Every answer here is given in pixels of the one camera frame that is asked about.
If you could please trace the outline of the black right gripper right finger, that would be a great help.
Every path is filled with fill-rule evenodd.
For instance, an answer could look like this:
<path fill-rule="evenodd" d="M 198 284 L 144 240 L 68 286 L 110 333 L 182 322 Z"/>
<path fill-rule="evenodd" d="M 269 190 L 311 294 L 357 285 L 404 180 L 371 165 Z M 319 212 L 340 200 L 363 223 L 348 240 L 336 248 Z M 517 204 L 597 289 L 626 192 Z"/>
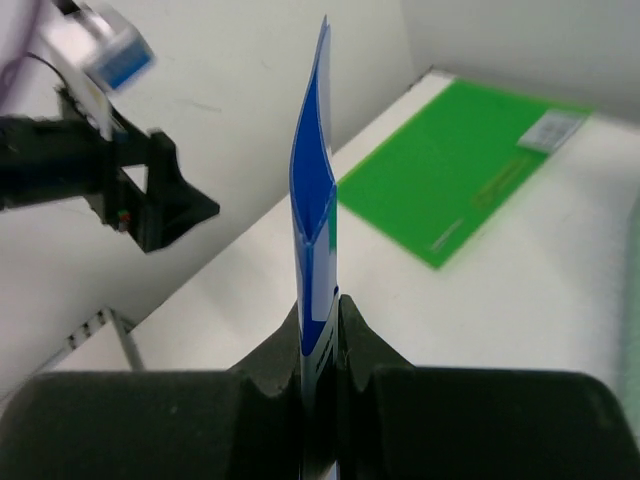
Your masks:
<path fill-rule="evenodd" d="M 635 479 L 639 448 L 596 378 L 417 366 L 339 305 L 342 479 Z"/>

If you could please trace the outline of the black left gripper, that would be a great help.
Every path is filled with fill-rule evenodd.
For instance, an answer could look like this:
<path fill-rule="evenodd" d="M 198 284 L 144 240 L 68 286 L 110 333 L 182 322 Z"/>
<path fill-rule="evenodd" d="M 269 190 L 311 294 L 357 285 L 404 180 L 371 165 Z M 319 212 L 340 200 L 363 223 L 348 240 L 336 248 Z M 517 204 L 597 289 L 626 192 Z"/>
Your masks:
<path fill-rule="evenodd" d="M 171 246 L 220 213 L 215 200 L 185 180 L 167 134 L 149 137 L 145 195 L 124 169 L 146 163 L 148 136 L 116 113 L 108 121 L 113 131 L 107 140 L 68 87 L 56 93 L 58 119 L 1 119 L 2 210 L 83 197 L 103 224 L 127 233 L 136 229 L 143 210 L 145 253 Z"/>

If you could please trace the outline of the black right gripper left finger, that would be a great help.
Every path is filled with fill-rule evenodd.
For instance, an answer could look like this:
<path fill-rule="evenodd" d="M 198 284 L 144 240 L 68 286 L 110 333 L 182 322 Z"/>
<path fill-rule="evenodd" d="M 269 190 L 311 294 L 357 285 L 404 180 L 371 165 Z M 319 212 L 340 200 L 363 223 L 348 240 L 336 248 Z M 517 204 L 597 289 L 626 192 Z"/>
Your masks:
<path fill-rule="evenodd" d="M 1 419 L 5 479 L 295 479 L 298 319 L 226 370 L 55 372 Z"/>

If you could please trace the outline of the blue plastic folder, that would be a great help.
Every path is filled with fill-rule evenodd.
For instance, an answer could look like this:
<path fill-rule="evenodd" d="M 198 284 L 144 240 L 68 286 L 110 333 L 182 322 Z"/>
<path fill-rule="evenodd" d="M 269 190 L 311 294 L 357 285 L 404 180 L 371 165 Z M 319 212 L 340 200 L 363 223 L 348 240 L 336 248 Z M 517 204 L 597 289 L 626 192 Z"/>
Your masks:
<path fill-rule="evenodd" d="M 330 50 L 331 26 L 324 20 L 289 165 L 303 408 L 303 479 L 322 479 L 335 463 L 339 286 L 337 185 L 331 167 Z"/>

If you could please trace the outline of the green plastic folder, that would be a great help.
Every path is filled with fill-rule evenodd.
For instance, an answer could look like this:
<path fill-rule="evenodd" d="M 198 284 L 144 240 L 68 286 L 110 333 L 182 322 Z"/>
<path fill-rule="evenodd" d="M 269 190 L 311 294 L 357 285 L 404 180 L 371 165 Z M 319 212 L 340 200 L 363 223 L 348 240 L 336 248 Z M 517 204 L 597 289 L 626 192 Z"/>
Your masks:
<path fill-rule="evenodd" d="M 591 112 L 454 80 L 342 177 L 338 199 L 439 269 Z"/>

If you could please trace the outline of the green mesh file organizer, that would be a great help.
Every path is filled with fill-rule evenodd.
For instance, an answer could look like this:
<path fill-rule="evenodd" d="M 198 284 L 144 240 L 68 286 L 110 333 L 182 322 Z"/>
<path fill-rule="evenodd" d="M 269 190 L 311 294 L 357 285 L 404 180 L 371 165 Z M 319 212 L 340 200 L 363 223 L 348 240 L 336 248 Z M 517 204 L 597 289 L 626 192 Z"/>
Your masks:
<path fill-rule="evenodd" d="M 639 200 L 630 216 L 625 256 L 621 398 L 628 416 L 639 422 Z"/>

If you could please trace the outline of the aluminium frame rail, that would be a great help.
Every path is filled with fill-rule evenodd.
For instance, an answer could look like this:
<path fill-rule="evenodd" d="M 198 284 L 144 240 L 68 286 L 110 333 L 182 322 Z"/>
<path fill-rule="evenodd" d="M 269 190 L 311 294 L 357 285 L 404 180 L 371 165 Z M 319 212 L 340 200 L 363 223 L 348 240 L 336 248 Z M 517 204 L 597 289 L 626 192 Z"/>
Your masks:
<path fill-rule="evenodd" d="M 133 324 L 118 312 L 103 308 L 66 339 L 60 371 L 143 371 L 141 355 L 130 335 Z"/>

